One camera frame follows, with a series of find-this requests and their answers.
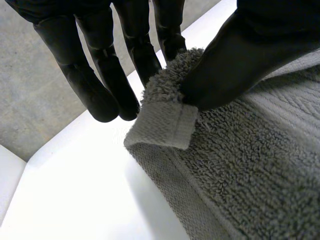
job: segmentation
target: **terry cloth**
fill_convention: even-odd
[[[125,147],[191,239],[319,239],[320,67],[198,112],[179,84],[202,53],[151,78]]]

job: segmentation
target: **concrete floor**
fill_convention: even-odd
[[[182,30],[220,0],[186,0]],[[150,7],[150,37],[158,51],[154,11]],[[128,75],[134,70],[116,11],[114,44]],[[80,39],[95,70],[81,32]],[[85,111],[55,59],[33,30],[4,1],[0,2],[0,144],[25,161]]]

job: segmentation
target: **robotic hand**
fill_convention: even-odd
[[[182,82],[183,101],[202,111],[220,107],[269,73],[320,48],[320,5],[312,1],[319,7],[238,0],[236,12]]]
[[[73,91],[100,122],[117,116],[136,118],[140,106],[116,55],[110,0],[6,0],[24,19],[33,23],[56,59]],[[146,86],[161,69],[149,37],[149,1],[114,0],[125,43],[137,73]],[[180,25],[184,0],[154,0],[156,30],[166,61],[185,51]],[[84,54],[76,22],[103,84]]]

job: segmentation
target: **black robotic finger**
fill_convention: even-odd
[[[228,104],[269,73],[320,48],[320,33],[261,36],[236,11],[181,84],[186,104],[209,110]]]
[[[156,33],[166,62],[187,50],[180,29],[184,4],[185,0],[153,0]]]
[[[35,24],[34,29],[50,49],[70,86],[92,116],[104,123],[115,119],[119,115],[117,101],[90,68],[74,16],[51,17]]]
[[[126,121],[134,120],[140,106],[113,45],[111,8],[77,15],[76,18],[101,79],[118,102],[120,117]]]
[[[129,55],[144,87],[162,69],[149,37],[148,0],[115,0]]]

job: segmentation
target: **white surface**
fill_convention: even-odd
[[[235,9],[236,0],[218,3],[182,33],[187,47],[206,47]],[[128,79],[141,96],[137,73]],[[132,124],[119,118],[100,123],[86,111],[42,147],[25,168],[1,240],[188,239],[123,147]]]
[[[0,227],[25,167],[25,161],[0,145]]]

